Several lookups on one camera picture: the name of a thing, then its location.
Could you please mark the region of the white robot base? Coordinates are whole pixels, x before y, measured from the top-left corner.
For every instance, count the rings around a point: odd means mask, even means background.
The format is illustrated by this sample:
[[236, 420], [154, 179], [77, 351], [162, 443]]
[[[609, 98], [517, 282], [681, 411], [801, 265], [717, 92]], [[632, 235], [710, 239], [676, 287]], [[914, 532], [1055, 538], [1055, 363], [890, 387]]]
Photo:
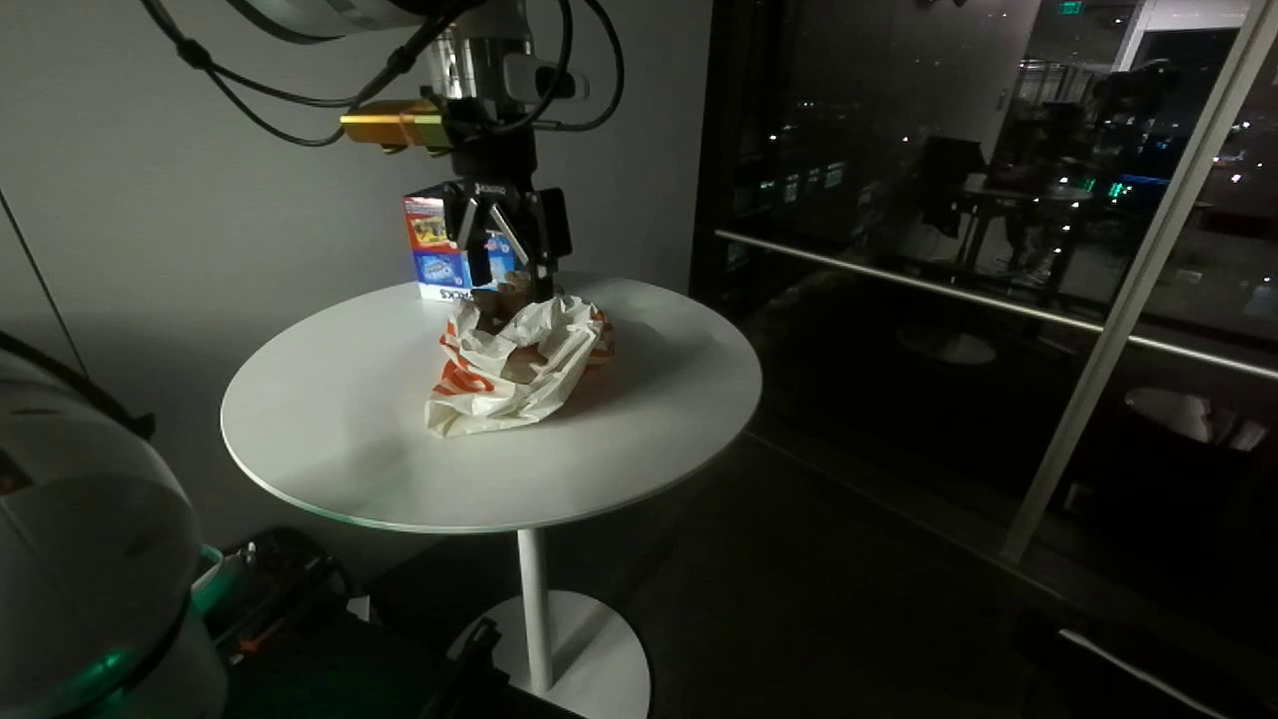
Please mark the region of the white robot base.
[[15, 339], [0, 354], [0, 719], [220, 719], [198, 512], [154, 426]]

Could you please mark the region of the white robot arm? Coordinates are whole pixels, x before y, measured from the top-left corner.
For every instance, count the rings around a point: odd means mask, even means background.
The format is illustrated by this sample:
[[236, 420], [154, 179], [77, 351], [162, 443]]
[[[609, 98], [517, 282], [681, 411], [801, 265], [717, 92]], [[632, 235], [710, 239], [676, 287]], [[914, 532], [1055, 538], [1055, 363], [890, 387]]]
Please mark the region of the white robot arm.
[[534, 118], [569, 85], [561, 65], [534, 61], [529, 0], [232, 0], [255, 26], [291, 45], [408, 26], [408, 41], [345, 98], [341, 133], [356, 145], [423, 149], [453, 161], [432, 187], [444, 230], [460, 243], [476, 282], [493, 282], [489, 239], [517, 243], [517, 278], [546, 301], [573, 239], [564, 194], [540, 190]]

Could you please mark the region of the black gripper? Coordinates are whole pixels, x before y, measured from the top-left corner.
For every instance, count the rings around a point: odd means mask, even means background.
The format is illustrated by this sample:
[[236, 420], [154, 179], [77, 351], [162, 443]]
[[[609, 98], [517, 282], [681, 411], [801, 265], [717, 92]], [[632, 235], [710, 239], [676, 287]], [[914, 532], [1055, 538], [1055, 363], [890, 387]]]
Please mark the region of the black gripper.
[[504, 133], [480, 98], [448, 98], [444, 126], [453, 141], [455, 179], [448, 183], [448, 230], [460, 239], [463, 301], [483, 287], [489, 258], [480, 235], [507, 227], [529, 254], [533, 297], [554, 297], [554, 265], [573, 250], [569, 198], [561, 187], [534, 187], [534, 137]]

